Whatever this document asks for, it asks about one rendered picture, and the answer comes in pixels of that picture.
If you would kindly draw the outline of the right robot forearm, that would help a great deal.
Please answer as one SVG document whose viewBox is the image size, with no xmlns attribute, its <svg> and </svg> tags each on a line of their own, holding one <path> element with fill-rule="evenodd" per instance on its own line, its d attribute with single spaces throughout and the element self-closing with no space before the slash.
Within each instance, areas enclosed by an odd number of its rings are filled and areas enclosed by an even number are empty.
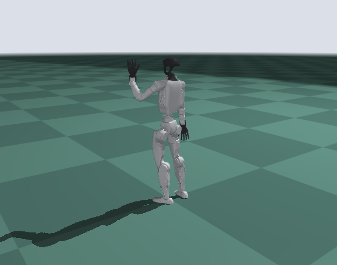
<svg viewBox="0 0 337 265">
<path fill-rule="evenodd" d="M 178 108 L 178 115 L 181 125 L 185 125 L 185 104 L 184 106 Z"/>
</svg>

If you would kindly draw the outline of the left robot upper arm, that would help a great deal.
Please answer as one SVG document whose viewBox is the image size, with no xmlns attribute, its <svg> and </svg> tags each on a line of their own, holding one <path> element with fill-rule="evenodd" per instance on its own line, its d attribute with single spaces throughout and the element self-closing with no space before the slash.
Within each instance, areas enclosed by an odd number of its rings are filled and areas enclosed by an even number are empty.
<svg viewBox="0 0 337 265">
<path fill-rule="evenodd" d="M 164 81 L 155 81 L 152 86 L 147 88 L 144 93 L 142 93 L 142 97 L 137 99 L 138 101 L 142 102 L 146 98 L 150 97 L 156 92 L 161 92 L 166 87 L 166 83 Z"/>
</svg>

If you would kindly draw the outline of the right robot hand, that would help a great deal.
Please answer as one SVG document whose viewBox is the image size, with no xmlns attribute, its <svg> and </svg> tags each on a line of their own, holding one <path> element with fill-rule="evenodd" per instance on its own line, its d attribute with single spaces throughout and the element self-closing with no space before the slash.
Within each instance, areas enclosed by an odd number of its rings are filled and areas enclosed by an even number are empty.
<svg viewBox="0 0 337 265">
<path fill-rule="evenodd" d="M 181 130 L 181 140 L 182 140 L 182 135 L 183 135 L 183 140 L 185 140 L 185 136 L 186 136 L 186 139 L 187 139 L 187 136 L 188 136 L 188 139 L 189 139 L 188 129 L 185 127 L 186 126 L 186 121 L 185 121 L 185 125 L 181 125 L 180 124 L 180 126 L 182 128 L 182 130 Z"/>
</svg>

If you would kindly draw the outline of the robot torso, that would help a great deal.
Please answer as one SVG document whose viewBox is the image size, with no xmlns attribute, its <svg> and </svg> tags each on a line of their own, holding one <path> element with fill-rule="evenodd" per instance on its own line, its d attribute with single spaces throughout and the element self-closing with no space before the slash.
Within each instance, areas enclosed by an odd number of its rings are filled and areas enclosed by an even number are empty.
<svg viewBox="0 0 337 265">
<path fill-rule="evenodd" d="M 166 78 L 166 77 L 165 77 Z M 173 134 L 177 130 L 177 122 L 173 119 L 171 113 L 176 113 L 180 105 L 182 83 L 177 77 L 178 81 L 170 81 L 162 79 L 166 83 L 166 87 L 158 92 L 159 111 L 166 113 L 162 116 L 164 120 L 161 122 L 161 127 L 168 129 L 168 135 Z"/>
</svg>

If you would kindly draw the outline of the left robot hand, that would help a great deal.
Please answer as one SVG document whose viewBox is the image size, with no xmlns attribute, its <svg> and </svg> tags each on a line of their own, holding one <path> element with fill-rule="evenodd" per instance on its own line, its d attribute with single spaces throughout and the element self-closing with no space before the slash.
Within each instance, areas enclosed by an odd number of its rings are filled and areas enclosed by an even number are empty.
<svg viewBox="0 0 337 265">
<path fill-rule="evenodd" d="M 136 68 L 136 60 L 135 60 L 135 64 L 134 64 L 134 59 L 132 60 L 132 66 L 131 66 L 131 59 L 130 59 L 130 67 L 129 67 L 129 60 L 127 61 L 127 65 L 128 65 L 128 72 L 130 73 L 130 76 L 129 76 L 129 80 L 130 78 L 134 78 L 135 77 L 135 81 L 136 81 L 136 73 L 137 73 L 137 70 L 139 69 L 140 67 L 140 64 L 138 64 L 138 67 Z"/>
</svg>

